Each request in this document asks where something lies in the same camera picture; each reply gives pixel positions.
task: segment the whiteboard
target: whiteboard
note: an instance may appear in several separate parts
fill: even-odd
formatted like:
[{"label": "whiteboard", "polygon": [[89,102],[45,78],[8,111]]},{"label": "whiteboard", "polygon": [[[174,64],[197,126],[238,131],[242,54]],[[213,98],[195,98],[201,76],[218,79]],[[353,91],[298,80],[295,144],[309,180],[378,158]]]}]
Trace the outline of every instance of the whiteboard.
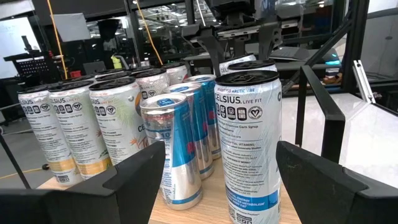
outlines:
[{"label": "whiteboard", "polygon": [[3,58],[27,53],[21,37],[23,35],[34,50],[40,50],[27,17],[0,21],[0,78],[11,78],[17,75],[14,64],[5,62]]}]

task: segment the wooden table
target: wooden table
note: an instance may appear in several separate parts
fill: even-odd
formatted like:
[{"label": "wooden table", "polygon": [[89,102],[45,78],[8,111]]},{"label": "wooden table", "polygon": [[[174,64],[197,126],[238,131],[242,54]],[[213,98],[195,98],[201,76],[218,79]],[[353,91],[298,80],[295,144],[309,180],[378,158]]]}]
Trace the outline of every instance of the wooden table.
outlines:
[{"label": "wooden table", "polygon": [[[221,159],[214,161],[215,171],[202,182],[203,198],[193,208],[184,211],[174,211],[167,208],[163,202],[161,194],[157,195],[149,224],[230,224],[232,223],[228,215],[227,199],[225,194],[223,164]],[[42,184],[40,189],[65,190],[57,183],[55,178],[51,178]],[[285,187],[281,187],[282,216],[280,224],[301,224],[297,213],[290,201]]]}]

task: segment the metal pole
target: metal pole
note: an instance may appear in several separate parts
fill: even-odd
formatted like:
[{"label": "metal pole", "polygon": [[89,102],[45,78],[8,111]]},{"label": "metal pole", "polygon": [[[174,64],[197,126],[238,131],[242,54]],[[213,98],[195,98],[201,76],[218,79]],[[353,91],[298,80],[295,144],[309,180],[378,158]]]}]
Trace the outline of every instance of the metal pole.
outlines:
[{"label": "metal pole", "polygon": [[19,178],[21,178],[22,183],[24,183],[25,188],[30,189],[30,185],[27,182],[24,173],[22,172],[21,168],[19,167],[17,161],[14,158],[14,155],[12,155],[10,148],[8,147],[6,141],[4,140],[4,138],[2,137],[1,134],[0,134],[0,143],[1,143],[1,146],[3,147],[3,149],[5,150],[8,158],[10,159],[12,165],[14,166],[15,170],[17,171]]}]

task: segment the celsius can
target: celsius can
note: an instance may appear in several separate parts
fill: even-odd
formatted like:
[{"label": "celsius can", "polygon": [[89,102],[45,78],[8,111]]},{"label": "celsius can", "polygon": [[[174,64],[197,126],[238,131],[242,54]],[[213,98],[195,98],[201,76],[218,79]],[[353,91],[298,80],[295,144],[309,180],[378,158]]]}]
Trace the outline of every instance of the celsius can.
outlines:
[{"label": "celsius can", "polygon": [[92,85],[90,99],[113,165],[148,146],[138,113],[141,94],[135,78]]},{"label": "celsius can", "polygon": [[48,88],[42,85],[19,91],[19,103],[57,181],[62,185],[77,184],[83,179],[50,106]]},{"label": "celsius can", "polygon": [[118,78],[123,78],[128,75],[131,75],[131,72],[123,71],[123,72],[118,72],[118,73],[114,73],[111,75],[105,75],[102,77],[98,77],[98,78],[95,78],[95,80],[97,82],[105,82],[105,81],[110,81],[110,80],[114,80],[114,79],[118,79]]},{"label": "celsius can", "polygon": [[278,224],[281,84],[273,71],[237,72],[216,79],[226,196],[234,223]]},{"label": "celsius can", "polygon": [[164,88],[169,86],[170,80],[164,68],[154,68],[144,72],[132,74],[141,90],[142,99],[162,94]]},{"label": "celsius can", "polygon": [[93,81],[67,83],[49,89],[50,101],[83,179],[112,165],[91,105]]},{"label": "celsius can", "polygon": [[96,72],[95,73],[95,78],[102,77],[102,76],[105,76],[105,75],[112,75],[112,74],[123,72],[123,71],[124,70],[121,69],[121,68],[103,70],[103,71],[100,71],[100,72]]},{"label": "celsius can", "polygon": [[220,74],[221,75],[226,75],[229,73],[233,73],[228,69],[228,66],[240,63],[240,62],[249,62],[249,61],[254,61],[256,60],[256,56],[254,54],[247,54],[247,55],[242,55],[240,57],[235,57],[235,58],[230,58],[227,59],[225,62],[220,63]]},{"label": "celsius can", "polygon": [[179,84],[188,77],[188,70],[183,62],[163,65],[162,68],[167,69],[170,86]]},{"label": "celsius can", "polygon": [[230,73],[243,71],[274,71],[277,72],[274,60],[255,60],[252,62],[241,62],[228,67]]}]

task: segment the energy drink can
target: energy drink can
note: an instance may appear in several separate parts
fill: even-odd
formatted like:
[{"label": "energy drink can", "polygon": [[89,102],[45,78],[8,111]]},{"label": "energy drink can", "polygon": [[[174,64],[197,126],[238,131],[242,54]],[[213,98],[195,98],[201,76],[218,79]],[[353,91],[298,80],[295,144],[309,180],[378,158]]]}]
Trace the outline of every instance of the energy drink can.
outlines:
[{"label": "energy drink can", "polygon": [[274,71],[216,79],[215,96],[229,214],[236,224],[278,224],[282,94]]},{"label": "energy drink can", "polygon": [[129,76],[129,75],[131,75],[131,72],[123,71],[123,72],[118,72],[118,73],[114,73],[114,74],[110,74],[110,75],[101,76],[101,77],[95,78],[95,80],[97,82],[105,82],[105,81],[115,80],[118,78],[123,78],[123,77]]},{"label": "energy drink can", "polygon": [[124,70],[121,69],[121,68],[103,70],[103,71],[100,71],[100,72],[96,72],[95,73],[95,78],[106,76],[106,75],[112,75],[112,74],[120,73],[120,72],[123,72],[123,71]]},{"label": "energy drink can", "polygon": [[205,94],[200,83],[180,83],[164,89],[165,93],[184,93],[190,107],[193,140],[197,153],[200,178],[203,180],[214,172],[210,140],[207,131]]},{"label": "energy drink can", "polygon": [[164,88],[168,87],[170,83],[164,68],[154,68],[131,76],[136,78],[143,100],[162,94]]},{"label": "energy drink can", "polygon": [[274,60],[255,60],[251,62],[235,63],[228,66],[228,70],[230,73],[256,70],[277,72]]},{"label": "energy drink can", "polygon": [[174,210],[195,206],[202,198],[190,109],[183,93],[168,93],[141,102],[149,143],[165,142],[166,158],[160,183],[166,205]]},{"label": "energy drink can", "polygon": [[19,103],[56,180],[62,185],[77,184],[83,179],[50,105],[48,88],[42,85],[18,92]]},{"label": "energy drink can", "polygon": [[92,85],[90,99],[113,165],[148,146],[139,114],[141,94],[135,78]]},{"label": "energy drink can", "polygon": [[215,75],[195,75],[184,80],[184,82],[199,82],[205,91],[205,102],[207,110],[207,125],[210,139],[210,150],[213,160],[221,157],[220,136],[218,134],[216,103],[214,97]]},{"label": "energy drink can", "polygon": [[240,57],[235,57],[235,58],[230,58],[226,60],[223,63],[220,63],[220,74],[221,75],[226,75],[229,73],[233,73],[233,71],[229,70],[228,66],[236,64],[236,63],[241,63],[241,62],[250,62],[250,61],[255,61],[256,56],[254,54],[247,54],[247,55],[242,55]]},{"label": "energy drink can", "polygon": [[67,83],[49,89],[50,101],[83,179],[112,165],[91,105],[93,81]]},{"label": "energy drink can", "polygon": [[182,83],[182,81],[188,77],[188,70],[183,62],[163,65],[162,68],[167,69],[170,86]]}]

